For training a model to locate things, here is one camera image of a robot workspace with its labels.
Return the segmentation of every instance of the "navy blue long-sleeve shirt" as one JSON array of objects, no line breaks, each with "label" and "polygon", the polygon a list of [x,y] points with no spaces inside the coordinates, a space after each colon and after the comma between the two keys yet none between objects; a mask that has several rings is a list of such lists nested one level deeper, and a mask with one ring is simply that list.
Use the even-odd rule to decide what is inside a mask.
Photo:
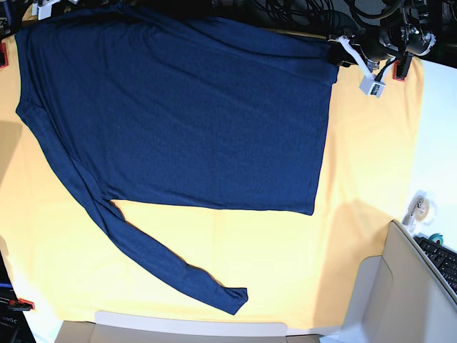
[{"label": "navy blue long-sleeve shirt", "polygon": [[188,265],[111,200],[312,214],[337,74],[328,46],[123,4],[30,26],[16,43],[17,113],[65,187],[143,268],[235,314],[245,288]]}]

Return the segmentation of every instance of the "yellow cloth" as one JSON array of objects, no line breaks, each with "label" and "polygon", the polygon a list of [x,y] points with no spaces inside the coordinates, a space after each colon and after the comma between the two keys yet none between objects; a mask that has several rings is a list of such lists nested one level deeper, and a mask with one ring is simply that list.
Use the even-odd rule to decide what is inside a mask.
[{"label": "yellow cloth", "polygon": [[249,301],[232,317],[125,257],[71,197],[15,114],[19,66],[14,38],[6,42],[0,248],[16,293],[34,300],[37,314],[48,303],[60,319],[76,321],[105,310],[297,329],[343,323],[359,264],[381,254],[387,224],[401,215],[421,110],[418,59],[406,82],[386,77],[380,99],[359,91],[357,67],[340,69],[312,217],[116,202],[127,220],[188,263],[228,287],[248,287]]}]

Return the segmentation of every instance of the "red clip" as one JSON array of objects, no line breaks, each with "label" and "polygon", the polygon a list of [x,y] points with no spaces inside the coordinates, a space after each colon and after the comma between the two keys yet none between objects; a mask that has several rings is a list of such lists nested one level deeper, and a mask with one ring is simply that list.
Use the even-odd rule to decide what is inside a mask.
[{"label": "red clip", "polygon": [[3,66],[0,66],[0,69],[3,69],[8,66],[8,54],[6,53],[6,44],[5,43],[1,43],[1,45],[0,45],[0,54],[2,54],[5,59],[5,64]]},{"label": "red clip", "polygon": [[396,80],[396,81],[400,81],[400,82],[404,82],[405,81],[405,78],[401,78],[401,77],[397,77],[397,66],[400,64],[400,61],[396,61],[394,64],[393,64],[393,79]]},{"label": "red clip", "polygon": [[33,302],[30,302],[29,300],[18,299],[17,302],[19,304],[29,304],[31,306],[31,309],[35,309],[35,304]]}]

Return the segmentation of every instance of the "tape roll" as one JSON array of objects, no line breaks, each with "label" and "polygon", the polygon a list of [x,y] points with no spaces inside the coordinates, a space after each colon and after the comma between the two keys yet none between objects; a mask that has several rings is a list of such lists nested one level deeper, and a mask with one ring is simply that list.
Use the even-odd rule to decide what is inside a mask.
[{"label": "tape roll", "polygon": [[428,199],[424,199],[420,208],[414,212],[414,219],[421,224],[430,225],[435,219],[436,205]]}]

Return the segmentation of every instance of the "keyboard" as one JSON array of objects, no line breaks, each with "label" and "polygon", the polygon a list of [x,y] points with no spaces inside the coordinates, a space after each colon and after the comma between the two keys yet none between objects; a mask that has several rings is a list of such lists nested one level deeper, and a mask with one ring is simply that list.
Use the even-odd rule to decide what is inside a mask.
[{"label": "keyboard", "polygon": [[414,240],[457,293],[457,254],[427,238],[414,237]]}]

